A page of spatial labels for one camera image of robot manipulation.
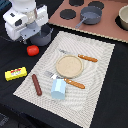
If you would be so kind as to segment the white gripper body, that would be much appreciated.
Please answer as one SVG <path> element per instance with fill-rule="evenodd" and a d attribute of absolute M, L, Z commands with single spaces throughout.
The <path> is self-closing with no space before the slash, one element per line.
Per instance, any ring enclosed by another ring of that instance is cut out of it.
<path fill-rule="evenodd" d="M 13 40 L 27 40 L 41 31 L 48 22 L 47 6 L 35 3 L 13 3 L 3 15 L 8 36 Z"/>

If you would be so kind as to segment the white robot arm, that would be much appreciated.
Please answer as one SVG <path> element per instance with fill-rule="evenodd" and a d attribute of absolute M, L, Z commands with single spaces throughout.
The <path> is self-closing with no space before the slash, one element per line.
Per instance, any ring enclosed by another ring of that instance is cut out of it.
<path fill-rule="evenodd" d="M 41 31 L 48 22 L 47 6 L 36 6 L 35 0 L 9 0 L 12 7 L 3 15 L 7 35 L 26 41 Z"/>

